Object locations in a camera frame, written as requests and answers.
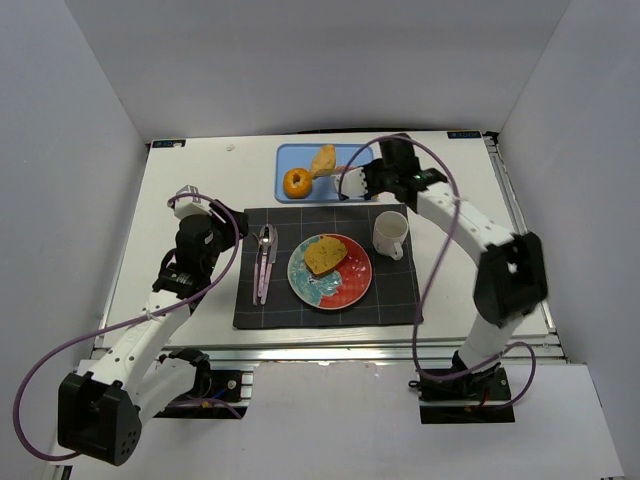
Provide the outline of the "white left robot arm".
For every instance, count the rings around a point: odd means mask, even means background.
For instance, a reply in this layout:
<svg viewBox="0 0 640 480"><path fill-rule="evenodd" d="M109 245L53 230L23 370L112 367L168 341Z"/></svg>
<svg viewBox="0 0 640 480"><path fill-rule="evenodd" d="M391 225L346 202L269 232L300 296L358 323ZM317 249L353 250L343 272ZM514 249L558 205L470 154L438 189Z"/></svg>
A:
<svg viewBox="0 0 640 480"><path fill-rule="evenodd" d="M146 308L125 324L117 342L84 374L71 373L58 390L57 441L79 455L120 466L142 429L177 397L203 393L209 358L187 348L163 354L170 337L220 281L219 256L237 254L249 233L246 213L218 201L179 195L175 246L162 259Z"/></svg>

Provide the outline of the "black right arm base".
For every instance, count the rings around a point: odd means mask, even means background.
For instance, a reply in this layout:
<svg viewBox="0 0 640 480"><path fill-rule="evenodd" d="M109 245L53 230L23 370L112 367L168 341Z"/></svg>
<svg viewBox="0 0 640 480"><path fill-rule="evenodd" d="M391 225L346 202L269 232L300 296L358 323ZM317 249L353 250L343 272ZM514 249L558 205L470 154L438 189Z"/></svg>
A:
<svg viewBox="0 0 640 480"><path fill-rule="evenodd" d="M500 363L455 380L410 380L419 399L423 425L508 424L515 422L511 389Z"/></svg>

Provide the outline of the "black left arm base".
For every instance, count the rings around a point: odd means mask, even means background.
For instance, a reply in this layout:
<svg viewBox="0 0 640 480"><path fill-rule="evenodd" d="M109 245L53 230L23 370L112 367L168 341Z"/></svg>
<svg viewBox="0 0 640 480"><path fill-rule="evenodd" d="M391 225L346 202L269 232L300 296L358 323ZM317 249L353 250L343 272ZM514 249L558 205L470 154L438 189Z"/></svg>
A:
<svg viewBox="0 0 640 480"><path fill-rule="evenodd" d="M188 372L193 372L194 378L188 383L189 388L164 406L156 418L240 420L244 417L252 384L248 371L214 368L207 354L192 348L161 354L156 370L170 362L188 365Z"/></svg>

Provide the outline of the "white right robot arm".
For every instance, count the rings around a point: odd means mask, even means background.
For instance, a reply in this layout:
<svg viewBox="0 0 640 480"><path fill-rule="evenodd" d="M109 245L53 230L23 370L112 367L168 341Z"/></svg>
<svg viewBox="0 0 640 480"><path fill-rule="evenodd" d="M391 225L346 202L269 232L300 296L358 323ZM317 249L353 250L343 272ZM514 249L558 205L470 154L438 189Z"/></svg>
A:
<svg viewBox="0 0 640 480"><path fill-rule="evenodd" d="M455 351L446 374L416 369L429 383L464 383L493 374L503 356L517 347L512 337L548 297L542 243L532 231L518 234L495 222L464 199L450 167L431 148L405 133L374 138L381 156L363 166L346 165L338 181L340 198L369 200L391 193L419 217L438 226L446 238L420 299L427 300L452 244L474 262L473 301L477 315Z"/></svg>

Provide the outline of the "brown bread slice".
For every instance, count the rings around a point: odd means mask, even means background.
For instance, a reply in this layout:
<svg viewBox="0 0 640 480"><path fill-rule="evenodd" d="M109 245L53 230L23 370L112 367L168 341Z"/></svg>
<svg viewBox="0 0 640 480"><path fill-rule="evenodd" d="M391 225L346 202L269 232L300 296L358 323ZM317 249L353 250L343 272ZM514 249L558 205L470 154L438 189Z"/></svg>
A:
<svg viewBox="0 0 640 480"><path fill-rule="evenodd" d="M336 237L321 235L304 252L304 261L316 277L331 273L347 256L346 245Z"/></svg>

